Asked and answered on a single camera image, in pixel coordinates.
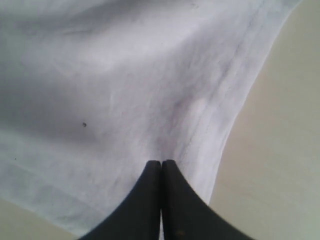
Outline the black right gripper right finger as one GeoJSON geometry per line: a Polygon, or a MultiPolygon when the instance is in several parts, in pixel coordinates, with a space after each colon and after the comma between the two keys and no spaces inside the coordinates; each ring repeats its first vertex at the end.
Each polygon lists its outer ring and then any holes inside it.
{"type": "Polygon", "coordinates": [[[196,194],[174,160],[162,163],[162,222],[166,240],[250,240],[196,194]]]}

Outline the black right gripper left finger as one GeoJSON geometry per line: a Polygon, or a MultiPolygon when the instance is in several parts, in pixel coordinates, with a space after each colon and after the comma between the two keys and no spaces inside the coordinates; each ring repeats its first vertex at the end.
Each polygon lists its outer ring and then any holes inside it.
{"type": "Polygon", "coordinates": [[[160,236],[161,163],[146,163],[123,202],[82,240],[158,240],[160,236]]]}

